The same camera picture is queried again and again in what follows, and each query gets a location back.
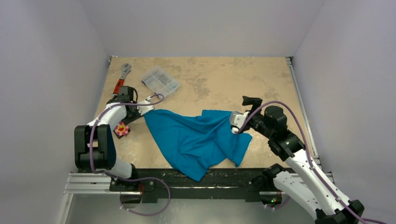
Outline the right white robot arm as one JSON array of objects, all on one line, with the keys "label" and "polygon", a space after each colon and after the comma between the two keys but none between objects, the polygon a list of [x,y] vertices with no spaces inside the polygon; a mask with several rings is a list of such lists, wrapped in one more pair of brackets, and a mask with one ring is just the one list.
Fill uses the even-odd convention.
[{"label": "right white robot arm", "polygon": [[300,139],[288,129],[283,108],[290,108],[280,101],[263,103],[261,98],[242,98],[242,105],[252,108],[232,113],[232,132],[240,134],[252,128],[266,137],[271,151],[302,180],[295,182],[286,169],[274,164],[263,171],[263,186],[286,193],[309,212],[316,224],[364,223],[363,204],[339,190],[310,156],[306,137]]}]

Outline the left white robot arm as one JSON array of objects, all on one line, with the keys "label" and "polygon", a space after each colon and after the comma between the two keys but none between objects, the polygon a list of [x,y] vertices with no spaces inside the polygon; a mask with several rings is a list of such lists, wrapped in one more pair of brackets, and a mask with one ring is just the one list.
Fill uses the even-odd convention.
[{"label": "left white robot arm", "polygon": [[116,155],[113,131],[120,124],[129,124],[153,109],[150,98],[138,102],[134,99],[137,91],[130,86],[120,88],[112,97],[105,110],[93,121],[74,129],[74,158],[78,169],[106,172],[121,179],[121,185],[128,191],[139,186],[138,176],[133,174],[134,166]]}]

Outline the blue t-shirt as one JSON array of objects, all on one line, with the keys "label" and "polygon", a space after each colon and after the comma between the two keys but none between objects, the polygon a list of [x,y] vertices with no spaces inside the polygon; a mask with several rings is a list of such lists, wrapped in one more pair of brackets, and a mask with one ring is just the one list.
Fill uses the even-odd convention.
[{"label": "blue t-shirt", "polygon": [[248,133],[233,134],[230,111],[203,110],[188,117],[158,109],[145,114],[147,127],[166,161],[199,182],[208,169],[229,159],[238,167],[252,140]]}]

